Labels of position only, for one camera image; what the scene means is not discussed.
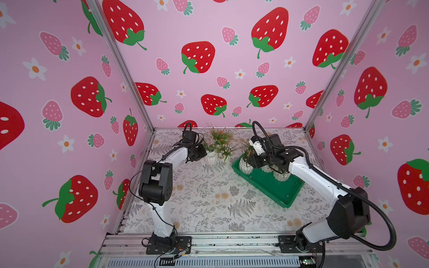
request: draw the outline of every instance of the red strawberry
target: red strawberry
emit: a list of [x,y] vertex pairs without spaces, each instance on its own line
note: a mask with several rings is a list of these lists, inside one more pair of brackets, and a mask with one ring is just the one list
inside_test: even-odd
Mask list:
[[350,60],[351,65],[358,65],[365,58],[365,52],[359,50]]
[[354,143],[346,134],[335,137],[331,140],[331,152],[335,159],[343,166],[347,165],[353,160],[353,155],[360,154],[354,153]]
[[362,189],[368,188],[369,187],[369,182],[370,180],[368,179],[368,177],[365,177],[365,175],[357,175],[354,179],[353,179],[353,183],[354,185],[356,185],[356,187],[360,187]]
[[387,82],[383,75],[375,67],[369,67],[363,71],[354,92],[354,103],[362,110],[377,106],[387,92]]
[[198,127],[195,121],[192,121],[192,120],[185,121],[180,125],[178,125],[177,127],[184,128],[187,123],[190,123],[192,127]]
[[124,129],[125,140],[127,141],[128,145],[133,146],[134,142],[136,142],[137,133],[139,130],[136,118],[132,116],[131,109],[130,115],[127,115],[124,119],[122,128]]
[[112,69],[110,68],[109,60],[107,60],[106,55],[103,55],[101,57],[101,61],[102,61],[101,68],[103,69],[103,71],[106,74],[106,76],[109,78],[110,75],[112,74]]
[[118,205],[119,209],[122,209],[122,205],[124,204],[125,197],[127,196],[128,190],[130,188],[130,180],[125,179],[118,188],[118,193],[115,193],[113,191],[113,194],[116,195],[116,204]]
[[116,135],[119,134],[119,122],[116,120],[116,117],[112,116],[110,118],[110,124],[112,125],[113,132]]
[[410,51],[410,45],[414,44],[417,39],[417,25],[411,25],[408,29],[401,35],[401,38],[398,40],[398,47],[396,48],[396,55],[398,57],[405,55]]
[[106,189],[106,191],[110,190],[110,187],[112,187],[113,184],[113,172],[112,170],[108,170],[106,172],[106,178],[104,179],[104,188]]
[[278,88],[274,85],[255,87],[250,91],[250,103],[247,105],[247,108],[249,108],[250,104],[255,107],[265,107],[272,102],[277,93]]
[[253,46],[263,52],[270,52],[283,44],[289,21],[289,12],[278,7],[260,19],[252,29]]
[[224,98],[206,94],[201,97],[201,104],[207,114],[222,114],[225,117],[224,111],[227,109],[227,101]]
[[304,14],[304,20],[301,22],[301,31],[306,31],[319,18],[320,6],[312,7]]
[[398,184],[405,205],[421,215],[429,215],[429,162],[414,159],[398,170]]
[[222,37],[225,43],[229,43],[232,46],[237,45],[239,42],[239,36],[236,35],[236,31],[233,28],[223,27]]
[[215,47],[207,41],[193,42],[182,47],[182,62],[191,72],[205,73],[215,57]]
[[161,92],[156,86],[147,83],[136,83],[136,86],[144,104],[151,106],[157,105],[159,102],[166,102],[161,100]]
[[418,100],[403,100],[392,110],[392,116],[400,119],[407,119],[408,117],[415,116],[420,112],[423,105]]
[[85,77],[72,87],[71,97],[73,104],[81,111],[93,117],[100,117],[107,108],[104,88],[92,76]]
[[119,0],[103,0],[102,6],[116,40],[147,50],[139,43],[145,38],[145,26],[137,13]]
[[313,96],[310,96],[307,101],[305,102],[305,104],[310,107],[310,108],[316,108],[317,103],[319,102],[320,96],[322,96],[323,90],[317,92],[316,94],[314,94]]
[[48,200],[42,206],[58,200],[55,205],[58,219],[63,223],[72,223],[92,209],[97,199],[97,188],[84,176],[76,175],[61,186],[59,198]]
[[343,104],[344,101],[344,90],[340,89],[340,91],[338,91],[338,96],[337,96],[337,107],[340,107],[341,104]]
[[44,31],[41,31],[39,35],[40,40],[52,55],[58,56],[60,60],[64,61],[68,61],[68,59],[70,59],[67,48],[65,46],[61,46],[61,41],[58,37]]
[[132,155],[130,156],[130,161],[131,161],[131,166],[132,166],[133,168],[136,168],[136,162],[137,162],[137,159],[136,159],[136,157],[134,156],[134,154],[132,154]]
[[333,69],[335,63],[341,59],[348,46],[348,39],[338,30],[329,30],[322,35],[313,54],[313,65],[325,68],[329,65]]
[[420,236],[414,236],[407,240],[408,246],[422,258],[429,260],[429,241]]
[[18,219],[19,212],[8,203],[0,202],[0,230],[6,228]]
[[223,87],[224,89],[227,89],[231,86],[231,84],[228,82],[228,79],[226,79],[225,77],[219,76],[218,78],[216,78],[216,82],[218,83],[219,87]]
[[259,65],[258,71],[256,72],[257,78],[262,78],[267,74],[269,71],[269,62],[264,62],[263,64]]
[[16,139],[24,127],[21,114],[15,108],[0,102],[0,150]]

